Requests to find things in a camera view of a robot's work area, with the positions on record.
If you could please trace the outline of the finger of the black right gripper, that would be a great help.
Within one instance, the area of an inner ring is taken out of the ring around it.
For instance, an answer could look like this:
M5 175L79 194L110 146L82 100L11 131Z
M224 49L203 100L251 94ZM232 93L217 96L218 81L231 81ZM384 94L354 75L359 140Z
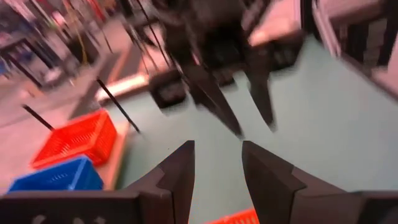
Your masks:
M274 109L269 91L269 75L272 64L268 59L251 59L247 61L247 78L250 95L264 122L271 131L277 131L274 120Z
M243 130L213 75L200 65L182 67L189 92L197 105L216 116L235 136L243 137Z

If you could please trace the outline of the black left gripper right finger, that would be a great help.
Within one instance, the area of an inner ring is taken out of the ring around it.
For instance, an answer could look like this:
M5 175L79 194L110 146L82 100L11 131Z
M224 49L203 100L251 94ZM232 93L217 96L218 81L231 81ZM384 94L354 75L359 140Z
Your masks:
M246 185L260 224L357 224L358 195L315 177L252 141L242 144Z

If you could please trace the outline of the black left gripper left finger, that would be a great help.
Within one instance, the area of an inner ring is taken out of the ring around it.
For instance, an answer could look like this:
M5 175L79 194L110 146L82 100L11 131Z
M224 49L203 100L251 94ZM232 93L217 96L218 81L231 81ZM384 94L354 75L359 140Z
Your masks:
M188 140L128 185L133 193L124 224L188 224L195 183L195 142Z

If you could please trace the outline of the orange plastic mesh basket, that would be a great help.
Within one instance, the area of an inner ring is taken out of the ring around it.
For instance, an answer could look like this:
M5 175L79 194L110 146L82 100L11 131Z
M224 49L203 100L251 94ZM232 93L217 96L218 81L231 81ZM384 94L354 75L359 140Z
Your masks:
M206 224L260 224L255 209L246 209Z
M42 169L81 154L94 165L107 162L116 141L117 131L104 109L80 116L54 129L30 162L34 169Z

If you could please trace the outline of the blue plastic mesh basket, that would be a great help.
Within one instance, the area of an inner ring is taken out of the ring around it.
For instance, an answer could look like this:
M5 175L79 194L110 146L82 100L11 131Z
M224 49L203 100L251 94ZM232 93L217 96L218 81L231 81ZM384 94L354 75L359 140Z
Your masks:
M14 180L7 193L29 190L102 190L103 180L87 156L77 156Z

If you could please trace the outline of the wooden shelf board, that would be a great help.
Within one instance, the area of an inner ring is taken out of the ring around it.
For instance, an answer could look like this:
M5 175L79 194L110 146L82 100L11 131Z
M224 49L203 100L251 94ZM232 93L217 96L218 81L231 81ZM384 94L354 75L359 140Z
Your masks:
M126 139L130 132L130 124L127 121L118 123L115 128L117 136L109 159L107 163L96 167L96 171L103 181L103 190L115 189L124 156Z

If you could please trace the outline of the black metal shelf support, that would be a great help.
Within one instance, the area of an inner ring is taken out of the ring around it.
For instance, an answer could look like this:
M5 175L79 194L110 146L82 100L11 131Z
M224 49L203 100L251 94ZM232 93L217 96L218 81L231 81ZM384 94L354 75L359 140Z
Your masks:
M109 91L109 89L106 87L106 85L102 82L100 78L96 79L96 82L98 85L102 88L102 90L105 91L105 93L109 96L110 100L117 106L119 111L124 115L124 117L127 119L127 121L133 126L133 128L140 133L139 127L136 125L136 123L131 119L131 117L127 114L125 109L121 106L121 104L117 101L117 99L114 97L114 95ZM30 106L23 104L22 107L30 114L32 115L37 121L39 121L41 124L43 124L47 129L53 131L54 127L48 123L46 120L43 119L36 111L34 111Z

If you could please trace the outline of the green table mat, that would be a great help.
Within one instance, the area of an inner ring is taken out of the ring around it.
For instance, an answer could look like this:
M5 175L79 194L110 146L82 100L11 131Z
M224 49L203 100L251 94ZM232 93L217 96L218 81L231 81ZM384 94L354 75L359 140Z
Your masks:
M333 58L314 38L299 61L271 76L275 130L259 114L245 75L223 93L252 141L343 190L398 190L398 102ZM192 100L162 114L143 94L126 102L138 125L117 186L148 173L185 141L195 142L195 186L189 224L252 207L243 173L242 140Z

